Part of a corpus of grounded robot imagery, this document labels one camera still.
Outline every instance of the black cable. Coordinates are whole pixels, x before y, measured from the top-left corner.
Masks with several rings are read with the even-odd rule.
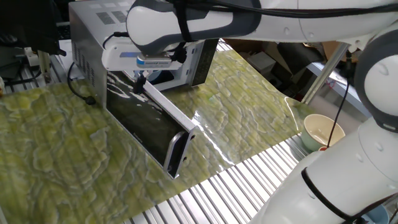
[[[112,39],[112,37],[129,37],[129,33],[128,32],[114,32],[113,34],[111,34],[103,43],[102,43],[102,48],[105,48],[105,44]]]
[[[217,0],[207,0],[203,2],[188,2],[187,7],[221,12],[251,12],[266,16],[289,17],[297,19],[319,19],[341,16],[358,16],[370,13],[397,12],[398,4],[388,4],[372,8],[347,8],[347,9],[256,9],[253,7],[239,6]]]
[[[112,39],[112,37],[114,37],[114,34],[110,35],[110,36],[102,43],[102,48],[104,48],[104,49],[106,50],[105,44],[107,43],[108,40]]]
[[[33,80],[35,80],[37,77],[39,77],[42,74],[42,71],[39,71],[33,78],[28,78],[25,80],[18,80],[18,81],[9,81],[9,82],[4,82],[4,86],[12,86],[12,85],[18,85],[18,84],[24,84],[24,83],[29,83]]]
[[[335,130],[338,116],[340,115],[341,109],[343,108],[343,105],[344,105],[344,101],[346,101],[346,98],[347,98],[347,95],[348,95],[348,89],[349,89],[349,84],[347,83],[347,89],[346,89],[346,92],[344,94],[343,101],[341,102],[340,107],[338,108],[337,115],[336,115],[336,118],[335,118],[335,122],[333,123],[333,127],[331,129],[331,133],[330,133],[330,136],[329,136],[329,141],[328,141],[328,146],[327,147],[330,146],[331,137],[332,137],[333,132]]]
[[[87,96],[87,97],[81,96],[79,93],[77,93],[73,89],[73,87],[72,87],[72,79],[70,78],[70,74],[71,74],[71,71],[72,71],[72,68],[73,68],[74,65],[75,65],[75,63],[72,62],[72,64],[69,67],[69,71],[68,71],[68,78],[67,78],[68,81],[67,82],[68,82],[69,89],[75,96],[77,96],[80,99],[84,100],[87,105],[94,105],[96,103],[96,101],[95,101],[95,99],[92,96]]]
[[[9,68],[9,67],[13,67],[13,66],[15,66],[15,65],[20,65],[21,63],[22,63],[21,61],[9,63],[9,64],[7,64],[7,65],[1,66],[1,67],[0,67],[0,70],[6,69],[6,68]]]

